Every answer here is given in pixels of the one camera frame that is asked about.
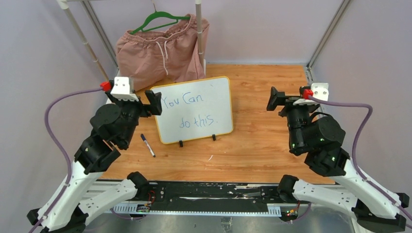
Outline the white blue whiteboard marker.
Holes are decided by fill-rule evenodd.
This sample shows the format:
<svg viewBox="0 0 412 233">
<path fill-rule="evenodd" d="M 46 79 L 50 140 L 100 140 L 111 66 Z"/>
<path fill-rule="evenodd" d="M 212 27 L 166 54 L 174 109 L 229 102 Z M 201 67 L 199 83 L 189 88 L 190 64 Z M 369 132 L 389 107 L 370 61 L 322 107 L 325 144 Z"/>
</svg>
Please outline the white blue whiteboard marker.
<svg viewBox="0 0 412 233">
<path fill-rule="evenodd" d="M 141 134 L 140 134 L 140 137 L 141 137 L 142 141 L 145 143 L 146 147 L 148 148 L 150 154 L 155 158 L 156 155 L 155 155 L 152 147 L 151 147 L 150 144 L 148 143 L 148 141 L 147 141 L 146 137 L 144 136 L 144 134 L 141 133 Z"/>
</svg>

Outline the yellow framed whiteboard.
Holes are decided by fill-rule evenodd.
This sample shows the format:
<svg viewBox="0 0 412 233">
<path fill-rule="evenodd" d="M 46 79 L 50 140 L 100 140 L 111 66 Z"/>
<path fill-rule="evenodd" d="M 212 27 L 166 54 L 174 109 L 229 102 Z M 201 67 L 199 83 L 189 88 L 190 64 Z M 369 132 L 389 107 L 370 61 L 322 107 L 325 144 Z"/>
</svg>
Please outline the yellow framed whiteboard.
<svg viewBox="0 0 412 233">
<path fill-rule="evenodd" d="M 226 76 L 152 87 L 161 93 L 156 116 L 163 144 L 232 133 L 234 121 L 230 80 Z"/>
</svg>

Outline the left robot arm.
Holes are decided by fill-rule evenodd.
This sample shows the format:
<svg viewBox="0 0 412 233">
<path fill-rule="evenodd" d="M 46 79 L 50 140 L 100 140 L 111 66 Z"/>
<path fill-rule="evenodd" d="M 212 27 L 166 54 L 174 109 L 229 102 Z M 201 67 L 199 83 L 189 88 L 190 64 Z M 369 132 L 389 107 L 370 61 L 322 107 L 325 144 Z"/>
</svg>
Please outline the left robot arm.
<svg viewBox="0 0 412 233">
<path fill-rule="evenodd" d="M 93 129 L 68 162 L 68 173 L 51 199 L 27 214 L 33 228 L 44 233 L 81 233 L 94 219 L 125 200 L 150 201 L 150 185 L 139 172 L 130 173 L 118 185 L 85 199 L 88 189 L 129 148 L 140 117 L 162 113 L 161 93 L 145 91 L 149 100 L 139 97 L 120 100 L 108 93 L 109 104 L 100 107 L 91 118 Z"/>
</svg>

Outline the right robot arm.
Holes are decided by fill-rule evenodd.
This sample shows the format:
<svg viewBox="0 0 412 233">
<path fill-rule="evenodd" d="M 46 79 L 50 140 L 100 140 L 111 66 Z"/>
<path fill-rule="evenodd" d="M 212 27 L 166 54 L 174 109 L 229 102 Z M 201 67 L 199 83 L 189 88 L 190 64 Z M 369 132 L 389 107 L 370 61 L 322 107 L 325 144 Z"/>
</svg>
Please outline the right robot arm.
<svg viewBox="0 0 412 233">
<path fill-rule="evenodd" d="M 306 155 L 305 164 L 316 174 L 333 179 L 345 188 L 339 192 L 284 175 L 277 195 L 282 202 L 307 201 L 339 211 L 363 228 L 375 233 L 400 233 L 408 227 L 406 212 L 410 198 L 394 193 L 365 174 L 354 152 L 342 148 L 345 131 L 330 114 L 318 112 L 328 104 L 328 84 L 302 86 L 299 95 L 288 96 L 271 87 L 267 111 L 281 107 L 287 119 L 289 151 Z"/>
</svg>

